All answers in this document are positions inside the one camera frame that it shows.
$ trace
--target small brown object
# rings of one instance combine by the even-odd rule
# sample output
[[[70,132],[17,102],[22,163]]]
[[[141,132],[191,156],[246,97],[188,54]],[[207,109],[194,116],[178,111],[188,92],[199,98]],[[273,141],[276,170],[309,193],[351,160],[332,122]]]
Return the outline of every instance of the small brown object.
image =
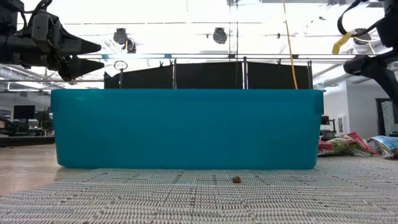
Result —
[[[242,184],[242,179],[239,176],[232,177],[232,183],[234,183],[234,184]]]

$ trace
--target yellow cable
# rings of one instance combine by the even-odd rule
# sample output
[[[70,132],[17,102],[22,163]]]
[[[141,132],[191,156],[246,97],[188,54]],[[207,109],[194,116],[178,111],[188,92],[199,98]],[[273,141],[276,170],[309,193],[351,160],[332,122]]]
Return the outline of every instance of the yellow cable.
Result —
[[[285,2],[285,0],[282,0],[282,2],[284,3],[285,23],[286,23],[286,32],[287,32],[287,43],[289,44],[289,54],[290,54],[290,62],[292,64],[294,88],[298,89],[297,88],[296,73],[294,72],[293,54],[292,54],[292,45],[290,44],[289,26],[287,25],[287,18],[286,18],[286,2]]]

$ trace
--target robotic arm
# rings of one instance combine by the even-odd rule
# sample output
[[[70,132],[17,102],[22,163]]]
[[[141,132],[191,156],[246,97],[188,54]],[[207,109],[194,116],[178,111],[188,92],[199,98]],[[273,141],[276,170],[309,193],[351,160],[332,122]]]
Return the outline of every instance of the robotic arm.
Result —
[[[20,0],[0,0],[0,63],[47,67],[58,71],[65,81],[101,69],[103,63],[77,55],[101,50],[101,46],[69,34],[59,18],[48,13],[52,0],[41,0],[33,11],[25,11]],[[24,27],[17,31],[17,15]],[[25,14],[32,14],[29,22]]]
[[[356,7],[361,1],[365,2],[366,0],[355,0],[345,12]],[[390,96],[394,104],[398,105],[398,82],[394,72],[387,68],[389,63],[398,60],[398,0],[379,1],[382,1],[384,5],[384,17],[368,29],[353,34],[352,37],[360,38],[362,35],[376,28],[381,43],[386,47],[392,47],[392,50],[375,57],[357,55],[354,59],[344,64],[344,70],[351,75],[372,78]],[[345,35],[347,31],[344,30],[342,25],[343,15],[338,20],[338,29],[341,34]]]

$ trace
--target textured mat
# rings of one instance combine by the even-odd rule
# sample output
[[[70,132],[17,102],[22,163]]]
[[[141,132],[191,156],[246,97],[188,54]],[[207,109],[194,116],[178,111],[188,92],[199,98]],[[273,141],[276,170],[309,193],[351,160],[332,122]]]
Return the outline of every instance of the textured mat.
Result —
[[[240,176],[242,184],[233,184]],[[398,161],[314,170],[98,169],[0,198],[0,223],[398,223]]]

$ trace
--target ceiling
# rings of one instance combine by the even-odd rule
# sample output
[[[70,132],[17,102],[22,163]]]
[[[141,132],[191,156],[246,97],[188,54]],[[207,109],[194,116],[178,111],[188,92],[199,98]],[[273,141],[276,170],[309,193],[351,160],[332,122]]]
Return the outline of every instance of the ceiling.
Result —
[[[28,11],[35,7],[38,0],[23,2]],[[166,58],[151,58],[149,54],[191,54],[184,56],[188,58],[178,60],[179,63],[228,60],[228,54],[262,54],[251,60],[275,62],[278,56],[274,54],[281,54],[282,58],[289,54],[285,18],[293,54],[308,55],[309,58],[315,57],[312,54],[331,54],[333,44],[341,38],[336,26],[337,19],[348,5],[328,4],[343,1],[287,0],[284,16],[283,4],[270,2],[280,1],[240,0],[237,6],[229,7],[226,0],[67,0],[54,1],[48,12],[59,16],[69,33],[102,46],[100,52],[82,56],[106,64],[104,69],[81,77],[85,80],[102,79],[104,71],[111,75],[118,72],[113,68],[116,59],[101,59],[104,55],[122,58],[129,64],[128,70],[158,67],[159,61],[164,61],[165,65],[169,62]],[[383,8],[374,6],[361,3],[347,12],[343,21],[345,29],[369,27],[382,18]],[[216,27],[224,28],[227,33],[225,44],[217,44],[213,40]],[[137,45],[137,54],[126,54],[113,41],[117,28],[126,28],[129,38]],[[376,31],[371,33],[371,37],[372,42],[366,45],[356,45],[350,40],[341,48],[340,54],[377,54],[386,51]],[[328,75],[330,67],[344,62],[332,55],[322,58],[313,60],[313,74],[317,77]],[[289,63],[289,60],[285,58],[282,62]],[[33,67],[30,71],[47,79],[60,78],[57,73],[46,71],[45,68]],[[102,87],[103,83],[100,82],[57,85],[57,88]]]

